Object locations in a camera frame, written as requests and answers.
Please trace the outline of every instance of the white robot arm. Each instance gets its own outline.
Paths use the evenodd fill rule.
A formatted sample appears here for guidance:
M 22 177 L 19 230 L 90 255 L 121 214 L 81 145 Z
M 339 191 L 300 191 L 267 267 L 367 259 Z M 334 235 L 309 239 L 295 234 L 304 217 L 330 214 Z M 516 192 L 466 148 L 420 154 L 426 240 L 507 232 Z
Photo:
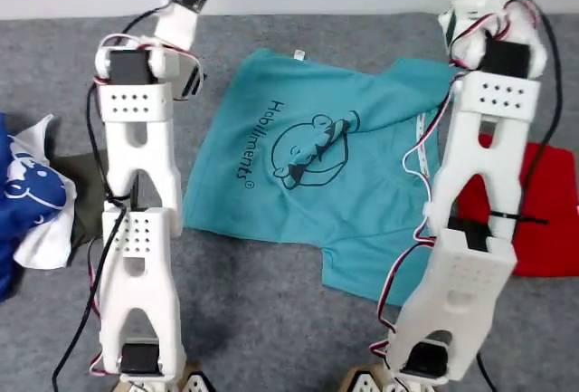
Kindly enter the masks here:
M 402 307 L 388 339 L 373 348 L 395 381 L 388 391 L 430 390 L 460 380 L 489 333 L 497 297 L 517 257 L 512 245 L 521 200 L 519 174 L 535 117 L 546 49 L 529 0 L 450 0 L 439 18 L 451 63 L 469 71 L 450 92 L 454 105 L 441 170 L 424 208 L 432 254 L 421 284 Z M 496 125 L 490 148 L 481 123 Z M 481 174 L 492 209 L 489 225 L 451 217 L 466 183 Z M 389 273 L 384 289 L 394 278 Z
M 170 240 L 182 231 L 173 105 L 196 95 L 204 80 L 201 64 L 189 50 L 206 0 L 163 1 L 153 37 L 112 34 L 101 42 L 95 59 L 110 193 L 128 195 L 140 170 L 148 173 L 162 202 L 160 207 L 128 209 L 119 218 L 118 200 L 107 201 L 102 217 L 103 239 L 112 236 L 100 282 L 103 372 L 119 374 L 121 381 L 137 385 L 132 390 L 148 392 L 181 390 L 177 383 L 185 351 L 170 263 Z M 109 46 L 111 41 L 120 43 Z M 147 127 L 145 143 L 137 140 L 138 123 Z M 133 310 L 147 315 L 155 339 L 126 336 Z M 183 390 L 210 390 L 199 375 L 189 382 Z

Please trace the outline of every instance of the red and white wire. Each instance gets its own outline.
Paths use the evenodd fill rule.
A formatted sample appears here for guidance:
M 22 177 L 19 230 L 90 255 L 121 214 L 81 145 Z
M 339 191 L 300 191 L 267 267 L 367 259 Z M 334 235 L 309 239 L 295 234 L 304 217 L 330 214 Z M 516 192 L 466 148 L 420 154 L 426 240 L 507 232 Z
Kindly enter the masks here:
M 428 180 L 428 177 L 426 177 L 424 175 L 424 173 L 416 171 L 416 170 L 411 170 L 410 168 L 408 168 L 408 166 L 406 165 L 406 161 L 408 160 L 408 157 L 410 157 L 413 152 L 418 150 L 418 148 L 421 147 L 426 142 L 426 140 L 428 140 L 428 138 L 431 136 L 431 134 L 438 128 L 438 125 L 441 122 L 441 119 L 444 116 L 445 111 L 448 109 L 448 107 L 451 103 L 452 86 L 454 85 L 454 83 L 458 79 L 464 77 L 465 75 L 466 75 L 466 72 L 459 72 L 452 78 L 449 90 L 446 93 L 444 100 L 442 101 L 441 109 L 438 111 L 438 113 L 436 113 L 436 116 L 432 120 L 431 124 L 424 131 L 424 133 L 419 138 L 419 140 L 416 142 L 416 144 L 414 146 L 412 146 L 408 150 L 408 152 L 406 152 L 404 154 L 404 156 L 402 158 L 402 167 L 403 167 L 404 171 L 410 175 L 417 176 L 424 183 L 424 186 L 426 187 L 426 194 L 428 197 L 427 203 L 430 203 L 432 201 L 432 188 L 431 188 L 430 181 Z M 421 232 L 424 229 L 424 227 L 426 227 L 427 221 L 428 221 L 428 216 L 425 215 L 424 218 L 422 219 L 421 223 L 414 230 L 413 239 L 414 239 L 414 241 L 416 241 L 418 243 L 434 244 L 434 241 L 431 238 L 421 236 Z
M 398 272 L 398 269 L 400 268 L 400 266 L 404 262 L 404 260 L 408 257 L 408 255 L 410 253 L 412 253 L 414 251 L 414 249 L 416 249 L 417 247 L 422 247 L 422 246 L 432 248 L 432 245 L 428 244 L 428 243 L 416 243 L 412 247 L 407 248 L 406 250 L 404 250 L 402 252 L 402 254 L 400 256 L 398 256 L 398 259 L 396 259 L 396 261 L 394 261 L 394 263 L 392 264 L 392 267 L 390 267 L 390 271 L 386 275 L 386 281 L 384 282 L 384 288 L 382 289 L 382 293 L 380 294 L 380 298 L 378 299 L 378 304 L 376 306 L 376 315 L 378 317 L 378 320 L 383 325 L 385 325 L 386 328 L 391 330 L 393 333 L 396 333 L 396 327 L 393 325 L 392 322 L 390 322 L 389 320 L 384 318 L 384 316 L 382 315 L 382 313 L 384 312 L 384 306 L 386 305 L 386 300 L 388 299 L 388 293 L 390 292 L 390 289 L 392 288 L 392 283 L 394 282 L 394 277 L 395 277 L 396 273 Z
M 93 238 L 92 240 L 90 240 L 88 251 L 87 251 L 87 269 L 89 272 L 89 281 L 90 281 L 90 287 L 91 288 L 92 288 L 92 285 L 94 285 L 95 271 L 94 271 L 94 267 L 92 266 L 92 262 L 90 261 L 90 252 L 92 250 L 92 246 L 94 245 L 95 241 L 97 241 L 96 237 Z M 100 308 L 99 308 L 99 302 L 97 301 L 96 297 L 94 299 L 92 299 L 92 311 L 97 316 L 97 318 L 99 319 L 99 323 L 100 323 Z M 105 371 L 104 369 L 95 368 L 101 360 L 102 360 L 102 351 L 99 351 L 99 354 L 97 354 L 90 361 L 89 373 L 92 376 L 105 377 L 105 376 L 109 375 L 109 373 L 107 371 Z
M 438 128 L 438 125 L 440 124 L 441 119 L 444 116 L 445 111 L 448 109 L 448 106 L 451 103 L 452 87 L 454 86 L 454 83 L 457 80 L 459 80 L 460 78 L 464 77 L 466 74 L 467 74 L 467 72 L 459 72 L 452 78 L 451 83 L 449 85 L 449 90 L 447 91 L 447 93 L 444 97 L 444 100 L 442 101 L 441 108 L 436 113 L 436 116 L 432 120 L 431 124 L 424 131 L 424 133 L 418 139 L 416 144 L 412 148 L 410 148 L 408 150 L 408 152 L 406 152 L 404 154 L 403 159 L 402 159 L 402 165 L 403 165 L 404 171 L 406 173 L 416 175 L 417 177 L 419 177 L 423 181 L 424 185 L 426 186 L 426 192 L 427 192 L 429 203 L 432 201 L 432 190 L 431 190 L 431 185 L 430 185 L 430 182 L 428 181 L 428 178 L 422 172 L 417 172 L 415 170 L 409 169 L 406 166 L 406 160 L 408 159 L 408 157 L 410 157 L 410 155 L 412 155 L 413 152 L 415 152 L 420 146 L 422 146 L 426 142 L 426 140 L 431 136 L 431 134 L 436 130 L 436 128 Z M 410 253 L 413 252 L 413 250 L 416 247 L 426 246 L 426 247 L 432 248 L 434 245 L 434 240 L 432 238 L 420 236 L 421 231 L 426 226 L 427 219 L 428 219 L 428 217 L 425 216 L 424 219 L 421 221 L 421 223 L 416 227 L 416 229 L 413 232 L 413 238 L 417 243 L 415 245 L 413 245 L 412 247 L 409 247 L 408 249 L 406 249 L 404 252 L 402 252 L 402 254 L 398 257 L 398 259 L 396 259 L 396 261 L 394 261 L 392 267 L 390 268 L 390 271 L 388 272 L 388 274 L 386 276 L 386 280 L 384 282 L 384 287 L 382 289 L 382 293 L 380 294 L 380 298 L 378 299 L 378 303 L 376 305 L 376 316 L 378 317 L 378 320 L 383 325 L 385 325 L 386 328 L 391 330 L 393 333 L 396 333 L 396 327 L 393 325 L 392 322 L 390 322 L 386 318 L 384 318 L 384 316 L 383 316 L 384 306 L 386 305 L 386 300 L 388 299 L 388 293 L 390 292 L 390 289 L 392 288 L 392 284 L 393 284 L 396 272 L 398 271 L 398 269 L 402 265 L 403 261 L 408 257 L 408 255 Z M 372 344 L 370 346 L 370 350 L 374 354 L 376 354 L 376 356 L 382 357 L 383 355 L 385 356 L 385 352 L 382 351 L 381 349 L 385 348 L 387 345 L 388 345 L 387 339 L 382 340 L 382 341 L 376 342 L 375 344 Z

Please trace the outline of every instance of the wooden block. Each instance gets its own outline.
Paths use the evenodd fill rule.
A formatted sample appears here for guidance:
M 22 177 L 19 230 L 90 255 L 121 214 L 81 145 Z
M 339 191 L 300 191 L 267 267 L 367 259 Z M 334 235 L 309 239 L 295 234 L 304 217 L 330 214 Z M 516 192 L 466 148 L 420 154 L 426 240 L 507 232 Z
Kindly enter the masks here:
M 179 386 L 179 390 L 183 389 L 189 376 L 199 370 L 200 370 L 199 365 L 187 361 L 185 363 L 185 369 L 183 370 L 183 376 L 179 380 L 179 383 L 177 383 L 177 385 Z M 117 385 L 113 389 L 113 392 L 129 392 L 130 388 L 131 388 L 130 383 L 121 383 L 119 381 L 119 383 L 117 383 Z
M 374 380 L 376 385 L 380 388 L 380 390 L 382 390 L 384 385 L 390 383 L 390 376 L 388 376 L 382 365 L 356 367 L 350 369 L 350 371 L 347 373 L 347 376 L 346 378 L 344 378 L 344 381 L 342 382 L 342 386 L 340 387 L 339 392 L 350 392 L 352 390 L 352 387 L 354 387 L 352 382 L 354 381 L 356 373 L 358 372 L 363 373 L 369 372 L 372 375 L 372 379 Z M 436 392 L 442 392 L 441 387 L 435 387 L 434 390 Z

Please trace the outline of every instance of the t-shirt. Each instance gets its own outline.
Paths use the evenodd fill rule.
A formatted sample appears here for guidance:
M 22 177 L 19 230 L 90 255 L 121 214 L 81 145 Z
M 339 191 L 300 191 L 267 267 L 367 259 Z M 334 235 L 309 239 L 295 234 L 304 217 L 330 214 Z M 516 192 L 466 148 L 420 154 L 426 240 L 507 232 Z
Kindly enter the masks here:
M 260 50 L 237 71 L 216 114 L 184 199 L 188 227 L 323 253 L 323 283 L 372 300 L 413 244 L 426 191 L 402 168 L 455 70 L 399 59 L 369 75 Z M 437 136 L 422 171 L 439 167 Z M 408 165 L 421 170 L 413 155 Z M 401 267 L 388 302 L 420 282 L 428 249 Z

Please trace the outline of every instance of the blue t-shirt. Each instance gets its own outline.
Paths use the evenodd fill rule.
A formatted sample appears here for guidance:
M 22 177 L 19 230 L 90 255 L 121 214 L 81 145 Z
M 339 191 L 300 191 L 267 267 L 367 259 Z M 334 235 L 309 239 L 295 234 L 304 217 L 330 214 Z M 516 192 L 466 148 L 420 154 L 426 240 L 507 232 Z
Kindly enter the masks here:
M 29 229 L 52 220 L 66 204 L 58 174 L 34 160 L 26 144 L 8 135 L 0 113 L 0 301 L 12 279 L 14 249 Z
M 432 120 L 455 71 L 399 59 L 368 75 L 261 50 L 225 95 L 189 177 L 188 227 L 323 252 L 323 283 L 377 300 L 398 255 L 413 244 L 426 192 L 406 174 L 417 119 Z M 425 147 L 431 175 L 438 143 Z M 419 169 L 418 158 L 409 167 Z M 403 264 L 389 303 L 422 278 L 427 249 Z

